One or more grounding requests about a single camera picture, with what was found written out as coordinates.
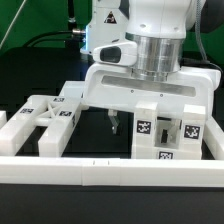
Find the black-and-white marker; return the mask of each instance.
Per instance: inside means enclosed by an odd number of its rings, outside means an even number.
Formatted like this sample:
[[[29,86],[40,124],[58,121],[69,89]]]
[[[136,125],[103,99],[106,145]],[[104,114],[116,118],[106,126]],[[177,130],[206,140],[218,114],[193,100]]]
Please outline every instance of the black-and-white marker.
[[[137,121],[137,133],[150,135],[150,133],[151,133],[151,122]]]

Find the white block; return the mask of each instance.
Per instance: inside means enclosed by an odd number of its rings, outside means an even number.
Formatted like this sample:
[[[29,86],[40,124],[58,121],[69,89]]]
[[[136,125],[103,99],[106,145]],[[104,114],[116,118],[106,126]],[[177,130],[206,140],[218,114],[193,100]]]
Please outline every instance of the white block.
[[[6,122],[7,122],[6,112],[0,111],[0,129],[6,124]]]
[[[84,91],[84,81],[66,81],[59,96],[81,98]]]
[[[82,180],[83,186],[119,186],[120,159],[84,160]]]
[[[31,96],[0,130],[0,155],[14,156],[35,129],[34,119],[47,108],[47,100]]]
[[[80,100],[63,105],[38,142],[40,157],[60,157],[81,115]]]

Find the cable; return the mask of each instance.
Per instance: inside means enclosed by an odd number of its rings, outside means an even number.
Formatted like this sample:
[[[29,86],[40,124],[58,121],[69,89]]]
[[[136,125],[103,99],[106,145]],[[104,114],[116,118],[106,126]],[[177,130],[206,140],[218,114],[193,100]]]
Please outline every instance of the cable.
[[[21,6],[19,7],[19,9],[18,9],[18,11],[17,11],[17,13],[16,13],[14,19],[12,20],[11,24],[9,25],[9,28],[8,28],[8,30],[6,31],[5,36],[3,37],[2,42],[1,42],[1,44],[0,44],[0,50],[2,49],[2,47],[3,47],[3,45],[4,45],[5,41],[6,41],[6,39],[8,38],[9,33],[10,33],[10,31],[12,30],[12,27],[13,27],[13,25],[15,24],[17,18],[19,17],[21,11],[23,10],[23,8],[24,8],[26,2],[27,2],[27,0],[24,0],[24,1],[22,2],[22,4],[21,4]]]
[[[36,41],[36,42],[34,42],[32,45],[31,45],[31,47],[35,47],[37,44],[39,44],[39,43],[42,43],[42,42],[48,42],[48,41],[55,41],[55,42],[57,42],[57,41],[66,41],[66,40],[68,40],[68,39],[41,39],[41,40],[38,40],[38,41]]]
[[[68,0],[68,29],[72,30],[77,28],[75,19],[74,1]]]
[[[56,32],[49,32],[49,33],[43,33],[40,34],[36,37],[33,37],[32,39],[30,39],[29,41],[27,41],[23,47],[28,47],[31,43],[33,43],[34,41],[41,39],[43,37],[48,37],[48,36],[55,36],[55,35],[62,35],[62,34],[72,34],[72,31],[56,31]]]
[[[196,35],[196,41],[199,48],[199,51],[201,53],[202,59],[204,61],[207,61],[207,55],[201,40],[201,0],[197,0],[197,13],[196,13],[196,23],[195,23],[195,35]]]

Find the white plastic part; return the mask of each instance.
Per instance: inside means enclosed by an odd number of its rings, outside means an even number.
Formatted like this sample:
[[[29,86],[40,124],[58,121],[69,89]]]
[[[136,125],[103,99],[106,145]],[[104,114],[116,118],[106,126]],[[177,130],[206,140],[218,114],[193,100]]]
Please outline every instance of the white plastic part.
[[[216,160],[224,160],[224,133],[214,118],[207,121],[203,139]]]
[[[224,187],[223,161],[0,157],[0,167],[1,184]]]
[[[157,103],[140,101],[134,113],[132,159],[156,159]]]
[[[184,39],[195,19],[196,0],[130,0],[127,32],[139,36]]]
[[[83,81],[66,81],[59,96],[81,98],[84,91]]]
[[[60,157],[81,115],[80,99],[64,103],[38,142],[40,157]]]
[[[6,112],[0,111],[0,129],[6,124],[6,122],[7,122]]]
[[[93,59],[95,62],[106,63],[106,64],[114,64],[108,63],[101,60],[101,51],[105,48],[113,48],[118,47],[121,50],[121,59],[116,65],[120,66],[132,66],[137,61],[137,53],[138,46],[133,41],[120,41],[110,45],[104,45],[101,47],[97,47],[93,51]]]
[[[14,156],[35,129],[33,119],[47,108],[46,97],[32,96],[0,130],[0,156]]]

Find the black table surface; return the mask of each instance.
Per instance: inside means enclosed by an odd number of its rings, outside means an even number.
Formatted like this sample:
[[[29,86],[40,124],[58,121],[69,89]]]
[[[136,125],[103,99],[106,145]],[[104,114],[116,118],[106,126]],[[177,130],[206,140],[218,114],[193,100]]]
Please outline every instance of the black table surface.
[[[58,95],[66,80],[84,80],[88,67],[75,51],[11,49],[0,57],[0,110],[10,118],[30,95]],[[129,158],[132,115],[119,116],[123,132],[113,136],[106,111],[83,113],[63,156]],[[38,156],[43,131],[18,156]],[[1,224],[223,224],[223,207],[220,188],[0,184]]]

